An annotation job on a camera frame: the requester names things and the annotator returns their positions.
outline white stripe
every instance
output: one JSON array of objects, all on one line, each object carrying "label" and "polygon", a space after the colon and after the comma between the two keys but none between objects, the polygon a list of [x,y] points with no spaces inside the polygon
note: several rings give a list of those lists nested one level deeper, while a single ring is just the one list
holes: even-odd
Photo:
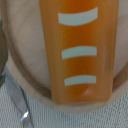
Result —
[{"label": "white stripe", "polygon": [[62,59],[81,56],[97,56],[97,48],[91,46],[78,46],[62,51]]},{"label": "white stripe", "polygon": [[65,86],[77,84],[96,84],[96,76],[81,75],[65,79]]},{"label": "white stripe", "polygon": [[81,13],[58,13],[59,23],[68,26],[79,26],[90,23],[98,18],[98,7]]}]

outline gray fabric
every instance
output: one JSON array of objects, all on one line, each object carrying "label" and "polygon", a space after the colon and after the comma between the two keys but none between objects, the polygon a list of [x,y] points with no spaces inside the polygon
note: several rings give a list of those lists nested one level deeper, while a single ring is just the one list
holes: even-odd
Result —
[{"label": "gray fabric", "polygon": [[[128,128],[128,92],[105,108],[83,114],[58,112],[26,97],[34,128]],[[0,128],[23,128],[5,86],[0,90]]]}]

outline white fabric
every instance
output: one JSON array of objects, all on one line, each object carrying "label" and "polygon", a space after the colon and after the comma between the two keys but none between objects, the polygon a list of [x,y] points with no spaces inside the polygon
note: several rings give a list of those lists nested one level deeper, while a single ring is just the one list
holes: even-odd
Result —
[{"label": "white fabric", "polygon": [[[83,114],[58,112],[26,96],[34,128],[128,128],[128,92],[105,108]],[[5,86],[0,89],[0,128],[23,128]]]}]

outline patterned fabric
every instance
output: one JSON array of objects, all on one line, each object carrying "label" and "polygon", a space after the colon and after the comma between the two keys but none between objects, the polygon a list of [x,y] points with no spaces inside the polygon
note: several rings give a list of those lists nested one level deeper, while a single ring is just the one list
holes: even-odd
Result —
[{"label": "patterned fabric", "polygon": [[[128,92],[105,108],[83,114],[52,110],[26,97],[34,128],[128,128]],[[0,128],[23,128],[5,85],[0,90]]]}]

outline white marking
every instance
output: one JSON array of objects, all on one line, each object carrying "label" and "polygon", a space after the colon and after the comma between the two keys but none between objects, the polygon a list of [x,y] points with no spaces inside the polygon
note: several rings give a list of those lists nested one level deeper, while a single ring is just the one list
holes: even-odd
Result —
[{"label": "white marking", "polygon": [[97,78],[96,76],[90,75],[81,75],[74,76],[71,78],[65,79],[65,86],[77,85],[77,84],[96,84]]},{"label": "white marking", "polygon": [[90,23],[98,18],[98,7],[81,13],[58,13],[59,23],[67,26],[79,26]]},{"label": "white marking", "polygon": [[62,51],[62,59],[81,56],[97,56],[97,48],[92,46],[78,46]]}]

